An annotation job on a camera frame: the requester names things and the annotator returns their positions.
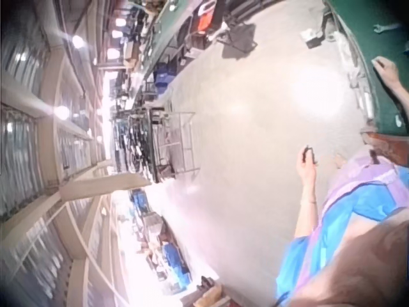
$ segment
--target purple fabric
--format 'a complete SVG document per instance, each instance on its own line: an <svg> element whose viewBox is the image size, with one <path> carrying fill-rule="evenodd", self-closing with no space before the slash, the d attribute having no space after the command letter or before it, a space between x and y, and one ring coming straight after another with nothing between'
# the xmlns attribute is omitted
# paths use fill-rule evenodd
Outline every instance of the purple fabric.
<svg viewBox="0 0 409 307"><path fill-rule="evenodd" d="M369 156L368 151L366 156L352 159L344 165L332 182L327 199L324 202L322 214L324 215L345 194L351 193L356 188L366 184L386 185L398 207L409 207L409 190L400 180L397 169L386 158L379 157L379 162L379 164L373 164L373 159ZM321 221L322 219L310 236L296 289L305 285L310 278L312 255L320 237Z"/></svg>

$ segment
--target green workbench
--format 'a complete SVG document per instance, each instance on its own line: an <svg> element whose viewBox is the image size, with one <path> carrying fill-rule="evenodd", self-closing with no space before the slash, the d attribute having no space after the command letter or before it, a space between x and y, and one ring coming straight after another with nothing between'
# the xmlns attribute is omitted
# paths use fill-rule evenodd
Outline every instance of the green workbench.
<svg viewBox="0 0 409 307"><path fill-rule="evenodd" d="M379 133L409 135L407 116L396 98L384 87L373 69L371 60L384 56L396 63L402 85L409 89L409 57L403 51L409 40L407 28L377 34L375 24L387 25L399 22L386 7L384 0L326 0L348 27L359 48L366 66L374 103L374 124Z"/></svg>
<svg viewBox="0 0 409 307"><path fill-rule="evenodd" d="M172 37L177 34L183 23L192 15L192 12L202 3L203 0L179 0L178 7L171 12L169 9L170 1L168 1L158 19L155 21L155 29L158 31L153 33L151 42L144 51L143 69L141 73L147 79L152 73L153 67L157 64L161 55L165 51Z"/></svg>

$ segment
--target hand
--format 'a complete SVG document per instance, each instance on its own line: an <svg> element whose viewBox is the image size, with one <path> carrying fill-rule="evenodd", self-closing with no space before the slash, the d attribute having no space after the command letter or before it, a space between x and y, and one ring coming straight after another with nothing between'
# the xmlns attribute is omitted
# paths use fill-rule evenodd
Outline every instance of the hand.
<svg viewBox="0 0 409 307"><path fill-rule="evenodd" d="M383 56L378 56L372 60L372 64L388 88L395 90L401 86L399 70L394 62Z"/></svg>
<svg viewBox="0 0 409 307"><path fill-rule="evenodd" d="M303 147L297 157L297 171L301 177L302 184L304 187L315 187L315 180L317 177L316 165L313 158L313 150L308 149L304 158L304 151L307 147Z"/></svg>

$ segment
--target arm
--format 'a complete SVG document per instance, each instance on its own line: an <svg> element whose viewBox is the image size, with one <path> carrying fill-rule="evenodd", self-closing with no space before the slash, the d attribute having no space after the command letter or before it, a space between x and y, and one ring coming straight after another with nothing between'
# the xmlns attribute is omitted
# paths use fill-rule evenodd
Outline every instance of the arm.
<svg viewBox="0 0 409 307"><path fill-rule="evenodd" d="M402 103L403 109L405 109L406 115L409 116L409 93L405 90L401 83L399 86L391 89L393 94L399 99Z"/></svg>
<svg viewBox="0 0 409 307"><path fill-rule="evenodd" d="M399 70L394 62L387 58L378 56L372 60L375 70L378 72L383 83L393 92L403 106L406 115L409 116L409 93L399 80Z"/></svg>
<svg viewBox="0 0 409 307"><path fill-rule="evenodd" d="M305 155L303 148L298 154L297 171L302 180L302 195L300 213L298 214L297 226L295 228L295 238L305 237L312 234L318 225L318 209L315 197L316 165L313 161L313 152L308 149Z"/></svg>

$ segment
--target wrist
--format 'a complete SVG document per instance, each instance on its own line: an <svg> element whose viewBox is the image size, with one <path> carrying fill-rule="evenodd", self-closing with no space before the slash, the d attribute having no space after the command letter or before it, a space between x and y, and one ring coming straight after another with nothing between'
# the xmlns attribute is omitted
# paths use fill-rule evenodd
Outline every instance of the wrist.
<svg viewBox="0 0 409 307"><path fill-rule="evenodd" d="M302 189L302 197L305 200L308 200L311 203L316 202L316 197L315 197L315 183L313 184L306 184L303 186Z"/></svg>
<svg viewBox="0 0 409 307"><path fill-rule="evenodd" d="M401 84L401 81L398 81L398 82L395 82L395 83L391 84L390 89L391 89L394 93L401 91L401 90L403 89L403 86L402 86L402 84Z"/></svg>

